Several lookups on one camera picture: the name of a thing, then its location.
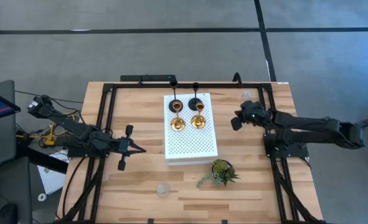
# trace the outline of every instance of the perforated white box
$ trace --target perforated white box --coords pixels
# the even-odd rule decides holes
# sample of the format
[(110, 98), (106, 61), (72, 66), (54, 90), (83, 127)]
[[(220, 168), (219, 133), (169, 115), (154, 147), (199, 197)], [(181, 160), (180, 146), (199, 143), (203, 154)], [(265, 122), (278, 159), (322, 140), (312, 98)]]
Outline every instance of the perforated white box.
[(164, 153), (169, 165), (212, 163), (219, 155), (210, 93), (196, 95), (204, 104), (201, 115), (206, 123), (202, 129), (196, 129), (191, 124), (192, 117), (198, 113), (188, 107), (188, 102), (193, 97), (195, 94), (176, 95), (177, 100), (181, 100), (183, 104), (179, 116), (184, 119), (186, 126), (182, 131), (175, 131), (170, 124), (177, 115), (169, 110), (169, 103), (174, 99), (174, 95), (164, 96)]

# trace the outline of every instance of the wood grain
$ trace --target wood grain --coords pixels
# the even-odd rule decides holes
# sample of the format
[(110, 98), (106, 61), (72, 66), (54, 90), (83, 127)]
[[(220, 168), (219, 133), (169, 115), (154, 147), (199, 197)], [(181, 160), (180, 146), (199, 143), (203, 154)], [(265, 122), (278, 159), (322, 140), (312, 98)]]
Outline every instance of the wood grain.
[[(83, 104), (83, 118), (95, 124), (103, 82), (88, 84)], [(272, 83), (278, 110), (296, 114), (289, 85)], [(258, 101), (256, 90), (249, 89), (251, 100)], [(192, 93), (178, 89), (178, 94)], [(252, 125), (233, 131), (230, 120), (239, 110), (243, 89), (200, 89), (210, 93), (219, 158), (233, 164), (241, 179), (236, 184), (213, 186), (205, 183), (200, 189), (196, 183), (210, 172), (210, 165), (168, 166), (164, 159), (163, 96), (170, 89), (119, 89), (111, 128), (115, 138), (124, 136), (125, 126), (134, 126), (132, 138), (148, 152), (127, 159), (126, 170), (117, 170), (120, 155), (111, 154), (106, 160), (98, 207), (97, 222), (144, 223), (148, 218), (155, 223), (280, 223), (278, 205), (269, 158), (265, 156), (262, 134), (264, 130)], [(106, 122), (108, 104), (103, 114)], [(70, 161), (65, 186), (80, 159)], [(301, 160), (288, 160), (293, 187), (297, 196), (317, 218), (322, 218), (309, 167)], [(67, 209), (83, 190), (88, 159), (78, 169), (67, 194)], [(170, 185), (166, 198), (156, 195), (161, 182)], [(58, 215), (62, 216), (62, 198)], [(89, 218), (92, 195), (85, 217)], [(285, 195), (286, 213), (291, 218)]]

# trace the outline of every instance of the green plant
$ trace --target green plant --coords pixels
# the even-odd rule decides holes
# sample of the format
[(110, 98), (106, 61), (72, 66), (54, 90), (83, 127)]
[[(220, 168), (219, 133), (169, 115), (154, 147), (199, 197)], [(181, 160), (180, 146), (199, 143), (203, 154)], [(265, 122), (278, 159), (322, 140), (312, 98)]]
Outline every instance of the green plant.
[(234, 167), (231, 166), (227, 161), (220, 159), (214, 161), (212, 172), (203, 177), (202, 180), (197, 183), (196, 187), (200, 188), (205, 181), (213, 178), (215, 179), (214, 185), (224, 183), (225, 186), (227, 186), (228, 181), (235, 183), (233, 179), (240, 179), (235, 173)]

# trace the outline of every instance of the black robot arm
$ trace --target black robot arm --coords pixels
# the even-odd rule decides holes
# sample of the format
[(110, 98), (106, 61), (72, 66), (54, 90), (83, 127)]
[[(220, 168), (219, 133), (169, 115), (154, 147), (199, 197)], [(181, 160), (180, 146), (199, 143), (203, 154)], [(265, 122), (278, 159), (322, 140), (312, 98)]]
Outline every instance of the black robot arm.
[(234, 130), (242, 123), (252, 123), (275, 130), (276, 147), (288, 147), (293, 143), (334, 143), (346, 149), (364, 147), (362, 128), (351, 123), (343, 123), (331, 118), (299, 118), (281, 111), (266, 111), (259, 102), (246, 101), (236, 111), (231, 120)]
[[(69, 131), (74, 137), (69, 138), (69, 141), (65, 143), (69, 148), (69, 157), (105, 157), (110, 152), (115, 152), (122, 155), (118, 169), (124, 170), (125, 157), (146, 152), (130, 138), (133, 132), (133, 126), (131, 125), (126, 127), (126, 137), (113, 139), (110, 134), (104, 133), (98, 127), (75, 122), (67, 115), (59, 112), (52, 106), (52, 100), (48, 96), (34, 97), (33, 102), (27, 109), (28, 113), (36, 118), (50, 119)], [(128, 146), (137, 150), (129, 151)]]

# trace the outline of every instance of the white paper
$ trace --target white paper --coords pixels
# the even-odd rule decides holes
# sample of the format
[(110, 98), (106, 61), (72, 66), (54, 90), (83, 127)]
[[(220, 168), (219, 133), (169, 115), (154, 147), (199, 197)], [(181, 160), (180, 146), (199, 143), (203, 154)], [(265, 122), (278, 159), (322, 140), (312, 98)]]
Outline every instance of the white paper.
[[(52, 156), (61, 161), (69, 163), (69, 160), (66, 154), (67, 154), (67, 150), (62, 150), (59, 153), (56, 152), (49, 156)], [(42, 185), (44, 186), (44, 190), (47, 195), (54, 193), (55, 191), (61, 189), (64, 186), (65, 174), (61, 174), (60, 172), (49, 170), (42, 166), (37, 166), (37, 168), (39, 169)]]

